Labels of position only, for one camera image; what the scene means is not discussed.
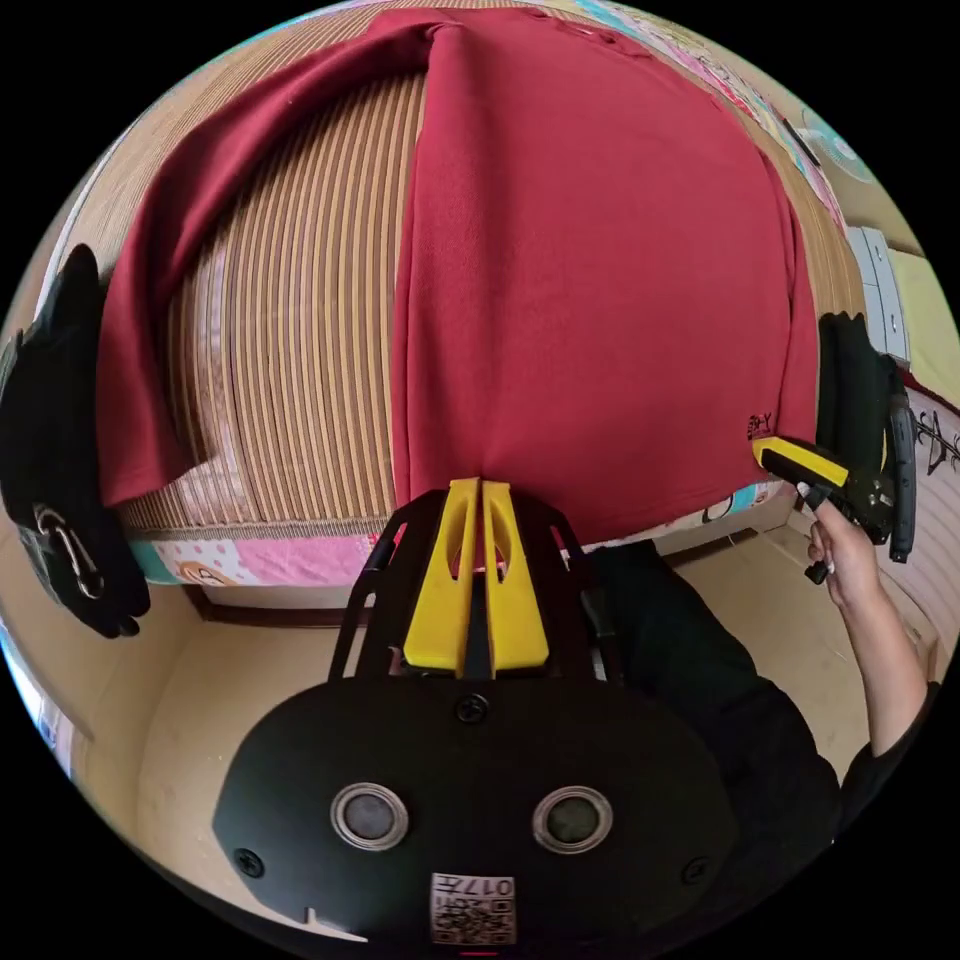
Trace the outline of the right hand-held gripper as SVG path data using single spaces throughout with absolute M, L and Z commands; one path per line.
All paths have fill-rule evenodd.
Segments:
M 877 546 L 896 530 L 892 362 L 870 343 L 863 315 L 827 313 L 818 320 L 820 368 L 815 438 L 751 441 L 758 466 L 812 488 L 812 505 L 830 500 Z

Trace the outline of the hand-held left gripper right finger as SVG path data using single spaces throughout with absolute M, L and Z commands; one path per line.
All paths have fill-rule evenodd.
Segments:
M 482 517 L 491 666 L 539 669 L 548 643 L 509 484 L 482 483 Z

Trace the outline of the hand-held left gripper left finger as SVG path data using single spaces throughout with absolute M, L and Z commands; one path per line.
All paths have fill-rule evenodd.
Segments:
M 450 483 L 439 514 L 403 652 L 417 669 L 464 665 L 476 560 L 480 480 Z

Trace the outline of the person's right hand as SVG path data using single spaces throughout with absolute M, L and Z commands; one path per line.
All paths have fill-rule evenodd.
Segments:
M 869 537 L 830 500 L 813 506 L 810 485 L 801 482 L 797 491 L 814 514 L 808 559 L 825 566 L 825 583 L 834 603 L 845 614 L 877 606 L 882 590 L 876 548 Z

